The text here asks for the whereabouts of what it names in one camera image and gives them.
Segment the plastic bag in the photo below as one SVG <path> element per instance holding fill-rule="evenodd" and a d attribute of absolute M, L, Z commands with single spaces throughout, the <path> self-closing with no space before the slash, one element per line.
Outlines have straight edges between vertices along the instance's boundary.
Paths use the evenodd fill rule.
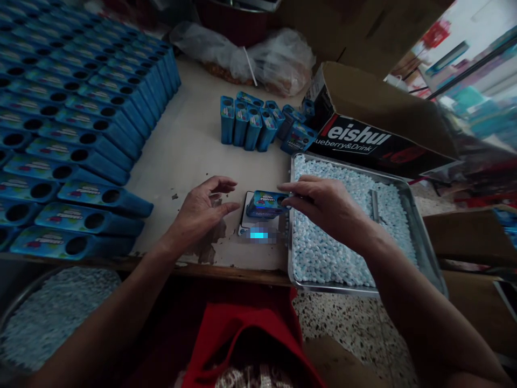
<path fill-rule="evenodd" d="M 172 44 L 203 62 L 212 74 L 229 82 L 252 85 L 251 67 L 266 90 L 281 96 L 298 94 L 310 81 L 316 63 L 303 36 L 291 29 L 278 30 L 248 49 L 249 63 L 242 47 L 198 24 L 180 23 L 170 36 Z"/>
<path fill-rule="evenodd" d="M 311 80 L 316 57 L 303 36 L 281 29 L 248 50 L 256 64 L 255 77 L 266 90 L 281 96 L 294 96 Z"/>
<path fill-rule="evenodd" d="M 199 24 L 191 22 L 181 22 L 170 34 L 170 41 L 189 57 L 203 62 L 209 71 L 214 69 L 212 64 L 216 64 L 222 69 L 226 69 L 234 80 L 228 76 L 222 77 L 229 82 L 237 84 L 236 80 L 243 84 L 253 84 L 253 78 L 249 69 L 246 54 L 242 48 L 235 46 L 223 35 L 212 30 L 206 29 Z M 255 63 L 250 58 L 250 64 L 255 71 Z"/>

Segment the red bag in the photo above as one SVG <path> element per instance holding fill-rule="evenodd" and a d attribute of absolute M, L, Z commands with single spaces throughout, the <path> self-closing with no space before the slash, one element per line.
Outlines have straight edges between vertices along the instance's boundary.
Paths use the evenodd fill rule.
<path fill-rule="evenodd" d="M 248 328 L 259 328 L 265 331 L 289 349 L 293 356 L 300 361 L 305 372 L 308 373 L 311 380 L 310 386 L 324 386 L 314 367 L 303 354 L 301 336 L 295 338 L 285 322 L 271 309 L 209 303 L 198 333 L 183 387 L 213 387 L 217 379 L 230 367 L 230 357 L 235 348 L 235 343 L 243 331 Z M 215 369 L 204 370 L 211 357 L 229 340 L 231 340 L 231 345 L 224 362 Z"/>
<path fill-rule="evenodd" d="M 267 356 L 274 358 L 282 350 L 286 358 L 297 361 L 298 369 L 292 374 L 306 377 L 305 385 L 324 386 L 302 352 L 302 331 L 291 304 L 294 288 L 204 279 L 188 282 L 166 295 L 170 301 L 167 315 L 151 329 L 152 336 L 120 360 L 126 370 L 121 373 L 124 388 L 173 386 L 187 364 L 183 387 L 213 387 L 230 366 L 231 356 L 240 350 L 236 342 L 243 338 L 253 342 L 257 331 L 276 344 Z M 222 352 L 223 361 L 207 370 L 212 358 Z M 136 357 L 138 365 L 130 362 Z"/>

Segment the terrazzo floor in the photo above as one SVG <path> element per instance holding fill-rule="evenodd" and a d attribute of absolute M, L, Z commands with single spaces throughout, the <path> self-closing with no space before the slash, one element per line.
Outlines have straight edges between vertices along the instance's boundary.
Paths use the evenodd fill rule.
<path fill-rule="evenodd" d="M 429 186 L 411 187 L 422 216 L 456 210 Z M 388 386 L 418 387 L 411 356 L 380 299 L 299 292 L 293 306 L 305 339 L 330 335 Z"/>

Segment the silver tray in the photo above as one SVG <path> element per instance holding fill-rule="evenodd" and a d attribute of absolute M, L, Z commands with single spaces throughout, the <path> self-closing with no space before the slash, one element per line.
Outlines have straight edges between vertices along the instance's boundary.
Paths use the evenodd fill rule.
<path fill-rule="evenodd" d="M 449 292 L 447 291 L 447 286 L 445 285 L 445 280 L 443 279 L 442 271 L 438 266 L 438 261 L 436 260 L 434 250 L 432 249 L 431 241 L 429 240 L 427 230 L 424 226 L 424 221 L 422 220 L 418 208 L 416 207 L 413 193 L 411 193 L 409 185 L 404 180 L 390 174 L 384 174 L 374 170 L 365 169 L 354 164 L 347 164 L 330 158 L 322 158 L 314 154 L 296 153 L 291 156 L 291 182 L 294 182 L 295 180 L 294 160 L 297 155 L 304 155 L 306 160 L 316 160 L 320 162 L 331 163 L 332 165 L 341 168 L 354 170 L 356 172 L 369 176 L 375 182 L 380 182 L 388 185 L 392 184 L 393 186 L 395 186 L 399 191 L 402 207 L 407 213 L 409 230 L 411 231 L 411 240 L 413 242 L 413 247 L 416 251 L 416 260 L 418 262 L 418 266 L 420 267 L 420 272 L 424 274 L 424 276 L 438 289 L 438 291 L 445 295 L 445 297 L 449 297 Z M 294 209 L 291 209 L 289 211 L 289 218 L 290 223 L 288 272 L 289 280 L 291 280 L 291 283 L 296 288 L 313 292 L 327 292 L 335 294 L 379 297 L 379 292 L 376 288 L 373 287 L 348 286 L 346 284 L 336 282 L 315 283 L 297 281 L 294 277 L 292 269 L 292 229 L 294 224 Z"/>
<path fill-rule="evenodd" d="M 30 369 L 17 365 L 6 358 L 4 353 L 3 341 L 1 340 L 1 338 L 4 334 L 9 319 L 11 319 L 13 314 L 16 312 L 16 310 L 18 310 L 18 308 L 23 304 L 23 302 L 25 302 L 33 293 L 38 291 L 47 279 L 50 279 L 52 276 L 58 274 L 59 272 L 67 268 L 70 267 L 59 267 L 45 272 L 39 278 L 35 279 L 32 283 L 30 283 L 16 298 L 14 298 L 11 301 L 9 306 L 6 308 L 4 314 L 0 318 L 0 364 L 4 366 L 6 369 L 9 369 L 10 371 L 22 376 L 29 376 L 33 374 L 33 372 Z"/>

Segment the blurred patch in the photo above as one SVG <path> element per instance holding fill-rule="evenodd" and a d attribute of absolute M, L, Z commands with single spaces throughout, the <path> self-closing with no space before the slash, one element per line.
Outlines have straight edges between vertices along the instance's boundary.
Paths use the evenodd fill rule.
<path fill-rule="evenodd" d="M 243 244 L 276 244 L 280 240 L 280 232 L 268 223 L 257 223 L 249 228 L 240 238 Z"/>

